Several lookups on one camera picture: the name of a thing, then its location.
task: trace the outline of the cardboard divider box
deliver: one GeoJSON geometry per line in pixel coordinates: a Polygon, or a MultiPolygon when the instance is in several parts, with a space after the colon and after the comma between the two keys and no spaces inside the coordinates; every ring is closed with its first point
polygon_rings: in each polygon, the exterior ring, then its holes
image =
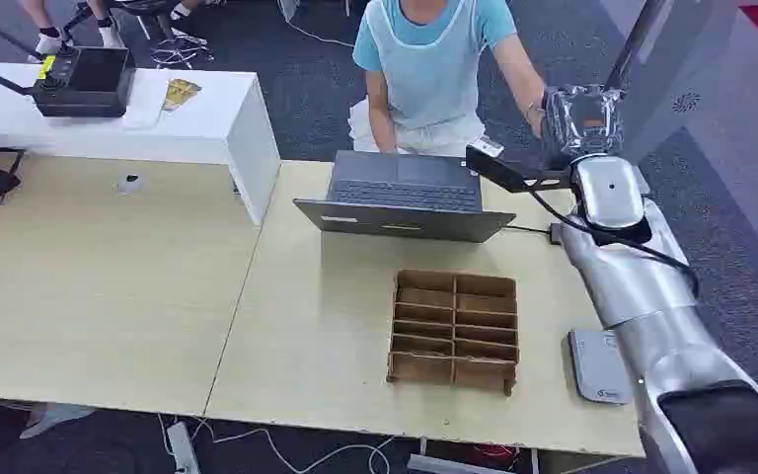
{"type": "Polygon", "coordinates": [[[402,270],[397,274],[388,381],[512,393],[518,364],[515,280],[402,270]]]}

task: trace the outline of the laptop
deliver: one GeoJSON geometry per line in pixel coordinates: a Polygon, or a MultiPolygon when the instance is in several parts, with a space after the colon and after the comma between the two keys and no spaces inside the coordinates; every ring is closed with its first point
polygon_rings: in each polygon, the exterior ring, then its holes
{"type": "Polygon", "coordinates": [[[321,230],[485,242],[515,214],[486,212],[460,158],[340,151],[326,200],[295,205],[321,230]]]}

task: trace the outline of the laptop keyboard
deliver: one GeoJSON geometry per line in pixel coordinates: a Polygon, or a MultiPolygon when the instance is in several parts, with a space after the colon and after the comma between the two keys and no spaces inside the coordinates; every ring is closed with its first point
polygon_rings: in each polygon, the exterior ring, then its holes
{"type": "Polygon", "coordinates": [[[335,183],[333,192],[338,202],[353,204],[481,210],[475,190],[466,188],[340,180],[335,183]]]}

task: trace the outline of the white pants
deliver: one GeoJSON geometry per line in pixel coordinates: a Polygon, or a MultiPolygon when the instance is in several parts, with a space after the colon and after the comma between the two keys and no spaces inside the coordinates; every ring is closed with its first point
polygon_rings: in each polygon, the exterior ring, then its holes
{"type": "MultiPolygon", "coordinates": [[[[379,151],[370,129],[367,99],[350,108],[350,138],[355,151],[379,151]]],[[[466,145],[484,134],[477,117],[456,124],[406,129],[396,125],[397,151],[415,155],[466,156],[466,145]]]]}

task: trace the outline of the laptop touchpad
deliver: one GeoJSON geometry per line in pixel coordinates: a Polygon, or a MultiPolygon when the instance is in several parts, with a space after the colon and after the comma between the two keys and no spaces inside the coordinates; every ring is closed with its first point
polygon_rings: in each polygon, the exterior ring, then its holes
{"type": "Polygon", "coordinates": [[[462,171],[457,159],[433,156],[400,155],[397,162],[397,179],[400,183],[423,185],[452,185],[452,171],[462,171]]]}

